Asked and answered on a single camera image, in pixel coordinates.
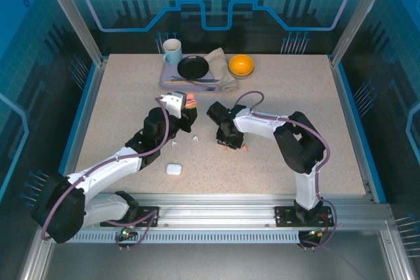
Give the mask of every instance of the small white object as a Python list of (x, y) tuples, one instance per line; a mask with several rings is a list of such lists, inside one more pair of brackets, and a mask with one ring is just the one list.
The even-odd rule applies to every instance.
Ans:
[(166, 166), (166, 174), (168, 175), (181, 175), (182, 165), (170, 163)]

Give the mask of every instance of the gray floor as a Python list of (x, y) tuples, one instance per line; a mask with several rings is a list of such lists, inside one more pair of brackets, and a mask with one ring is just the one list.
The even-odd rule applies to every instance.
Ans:
[[(366, 279), (391, 279), (374, 233), (337, 233), (328, 247)], [(63, 244), (51, 252), (45, 280), (84, 279), (363, 279), (336, 253), (303, 252), (297, 245), (142, 245), (119, 252), (111, 245)]]

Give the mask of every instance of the orange bowl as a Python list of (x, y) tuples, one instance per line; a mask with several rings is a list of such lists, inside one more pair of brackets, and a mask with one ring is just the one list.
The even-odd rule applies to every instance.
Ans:
[(244, 79), (254, 70), (254, 61), (248, 55), (235, 55), (229, 61), (229, 70), (235, 78)]

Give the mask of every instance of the glass panel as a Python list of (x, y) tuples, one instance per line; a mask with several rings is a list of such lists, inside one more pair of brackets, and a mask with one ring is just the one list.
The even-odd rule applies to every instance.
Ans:
[[(376, 0), (342, 60), (385, 196), (397, 218), (411, 212), (420, 217), (419, 4), (420, 0)], [(408, 226), (404, 236), (418, 234), (410, 230), (414, 226)]]
[(359, 0), (75, 0), (103, 54), (152, 52), (178, 37), (188, 52), (331, 53)]
[(17, 279), (42, 188), (32, 175), (58, 170), (92, 62), (56, 0), (0, 7), (0, 279)]

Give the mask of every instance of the beige towel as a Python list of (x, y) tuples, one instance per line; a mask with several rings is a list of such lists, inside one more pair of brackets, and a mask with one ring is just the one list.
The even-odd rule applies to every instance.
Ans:
[(209, 63), (209, 70), (213, 77), (219, 80), (218, 85), (221, 91), (229, 92), (238, 87), (238, 82), (229, 72), (228, 61), (221, 47), (205, 55), (204, 59)]

